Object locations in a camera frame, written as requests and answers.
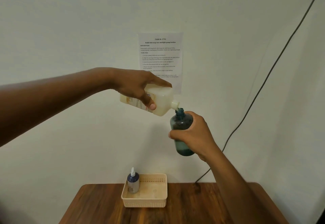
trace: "black cable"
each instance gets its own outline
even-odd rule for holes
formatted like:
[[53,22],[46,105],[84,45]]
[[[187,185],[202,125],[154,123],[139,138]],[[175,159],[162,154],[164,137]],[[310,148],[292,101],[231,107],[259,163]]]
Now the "black cable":
[[[271,74],[271,72],[272,72],[272,70],[273,70],[273,68],[275,67],[275,65],[277,64],[277,62],[278,62],[278,60],[280,59],[280,57],[282,56],[282,54],[283,54],[283,52],[284,52],[284,50],[287,48],[287,45],[289,44],[289,42],[291,41],[291,38],[295,35],[295,33],[297,32],[297,30],[299,29],[299,27],[300,27],[300,25],[302,24],[302,22],[304,21],[304,19],[305,19],[305,17],[306,17],[306,15],[307,15],[307,13],[309,12],[309,10],[310,10],[310,8],[311,8],[311,6],[313,5],[313,3],[314,3],[314,1],[315,0],[312,0],[311,1],[311,4],[309,5],[309,7],[308,7],[308,9],[307,9],[307,11],[305,12],[305,14],[304,14],[304,16],[303,16],[303,18],[301,19],[301,21],[300,21],[300,23],[299,23],[299,25],[297,26],[297,28],[295,29],[295,31],[292,33],[292,35],[289,37],[289,39],[288,39],[288,41],[287,41],[287,43],[286,43],[286,45],[284,46],[284,48],[283,48],[283,50],[281,51],[281,53],[280,53],[280,55],[279,55],[279,57],[277,58],[277,60],[274,62],[274,64],[273,64],[273,66],[272,66],[272,68],[271,68],[271,70],[269,71],[269,73],[267,74],[267,76],[266,76],[266,78],[265,78],[265,80],[264,80],[264,82],[263,82],[263,84],[262,84],[262,86],[260,87],[260,89],[258,90],[258,92],[257,92],[257,94],[255,95],[255,97],[254,97],[254,99],[253,99],[253,101],[252,101],[252,103],[250,104],[250,106],[249,106],[249,108],[248,108],[248,110],[246,111],[246,114],[244,115],[244,118],[242,119],[242,121],[239,123],[239,125],[232,131],[232,133],[229,135],[229,137],[228,137],[228,139],[227,139],[227,141],[225,142],[225,145],[224,145],[224,147],[223,147],[223,149],[222,149],[222,152],[224,152],[224,150],[225,150],[225,147],[226,147],[226,145],[227,145],[227,143],[228,143],[228,141],[229,141],[229,139],[230,139],[230,137],[233,135],[233,133],[240,127],[240,125],[243,123],[243,121],[244,121],[244,119],[246,118],[246,116],[247,116],[247,114],[248,114],[248,112],[250,111],[250,109],[251,109],[251,107],[253,106],[253,104],[254,104],[254,102],[255,102],[255,100],[256,100],[256,98],[257,98],[257,96],[258,96],[258,94],[260,94],[260,92],[261,92],[261,90],[262,90],[262,88],[264,87],[264,85],[265,85],[265,83],[266,83],[266,81],[267,81],[267,79],[268,79],[268,77],[270,76],[270,74]],[[209,168],[209,170],[208,171],[206,171],[205,172],[205,174],[203,174],[200,178],[198,178],[198,180],[197,181],[195,181],[195,183],[197,183],[200,179],[202,179],[209,171],[211,170],[211,168]]]

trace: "teal pump bottle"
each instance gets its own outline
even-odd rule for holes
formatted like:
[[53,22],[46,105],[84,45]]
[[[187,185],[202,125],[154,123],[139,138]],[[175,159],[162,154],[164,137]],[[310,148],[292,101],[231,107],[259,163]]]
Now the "teal pump bottle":
[[[184,113],[184,109],[179,108],[175,110],[176,115],[170,119],[170,127],[172,130],[186,130],[193,123],[193,117],[190,114]],[[194,152],[190,150],[190,148],[180,140],[174,140],[176,151],[182,156],[190,156],[193,155]]]

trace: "person's left arm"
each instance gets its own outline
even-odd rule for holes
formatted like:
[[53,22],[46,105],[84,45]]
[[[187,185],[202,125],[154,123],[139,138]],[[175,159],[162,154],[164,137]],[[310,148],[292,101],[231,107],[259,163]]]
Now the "person's left arm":
[[151,72],[94,68],[65,76],[0,86],[0,147],[48,118],[103,90],[114,89],[156,108],[148,83],[172,85]]

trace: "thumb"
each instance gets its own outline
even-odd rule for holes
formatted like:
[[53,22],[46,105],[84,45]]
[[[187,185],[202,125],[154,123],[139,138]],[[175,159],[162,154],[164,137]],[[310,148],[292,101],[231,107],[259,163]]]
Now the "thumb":
[[143,102],[143,104],[146,105],[150,110],[155,110],[157,107],[154,101],[145,91],[143,91],[143,94],[141,95],[139,100]]
[[185,142],[184,140],[186,140],[186,131],[184,130],[171,130],[168,134],[168,136],[171,138],[171,139],[174,139],[174,140],[181,140],[183,142]]

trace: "beige plastic basket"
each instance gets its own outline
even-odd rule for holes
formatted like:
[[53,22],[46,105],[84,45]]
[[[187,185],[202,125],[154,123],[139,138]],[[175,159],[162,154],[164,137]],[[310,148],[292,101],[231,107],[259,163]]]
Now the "beige plastic basket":
[[167,175],[140,174],[139,191],[129,193],[127,180],[121,198],[125,207],[131,208],[163,208],[167,199]]

